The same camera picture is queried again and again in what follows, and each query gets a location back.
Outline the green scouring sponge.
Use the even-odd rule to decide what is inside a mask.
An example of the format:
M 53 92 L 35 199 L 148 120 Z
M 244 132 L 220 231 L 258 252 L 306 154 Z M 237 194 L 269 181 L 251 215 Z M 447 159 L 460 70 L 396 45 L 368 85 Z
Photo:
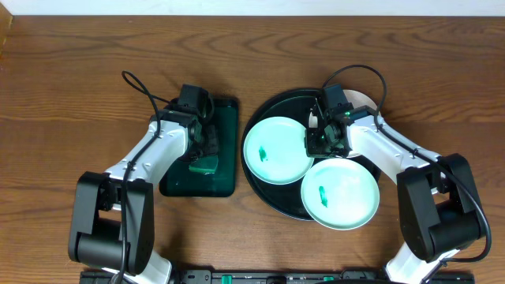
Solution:
M 209 155 L 201 157 L 189 164 L 189 171 L 198 174 L 214 174 L 217 171 L 219 157 L 217 155 Z

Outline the white plate with green stain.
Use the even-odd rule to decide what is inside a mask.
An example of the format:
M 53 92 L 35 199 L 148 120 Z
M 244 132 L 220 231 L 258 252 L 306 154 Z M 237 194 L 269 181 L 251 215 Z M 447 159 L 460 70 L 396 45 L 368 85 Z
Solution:
M 302 179 L 314 163 L 306 152 L 305 131 L 300 122 L 287 117 L 271 117 L 256 123 L 242 146 L 248 170 L 272 185 Z

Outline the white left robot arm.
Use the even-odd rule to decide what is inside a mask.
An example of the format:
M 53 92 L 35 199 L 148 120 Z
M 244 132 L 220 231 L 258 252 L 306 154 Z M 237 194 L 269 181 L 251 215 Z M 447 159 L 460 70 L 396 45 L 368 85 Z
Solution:
M 154 253 L 154 190 L 170 166 L 210 140 L 212 104 L 174 104 L 152 116 L 148 130 L 120 162 L 78 179 L 69 235 L 72 261 L 155 282 L 169 262 Z

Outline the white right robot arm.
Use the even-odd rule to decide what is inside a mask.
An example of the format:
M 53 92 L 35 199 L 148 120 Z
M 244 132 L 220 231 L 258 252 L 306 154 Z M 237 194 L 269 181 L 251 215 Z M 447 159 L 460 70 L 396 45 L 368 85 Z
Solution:
M 404 243 L 386 265 L 392 282 L 426 283 L 446 263 L 459 262 L 457 253 L 481 238 L 483 252 L 465 261 L 477 262 L 489 254 L 490 225 L 464 157 L 428 151 L 393 130 L 381 116 L 329 123 L 309 119 L 309 150 L 336 141 L 368 159 L 397 186 Z M 363 166 L 329 154 L 305 175 L 301 200 L 319 224 L 353 230 L 376 213 L 379 189 Z

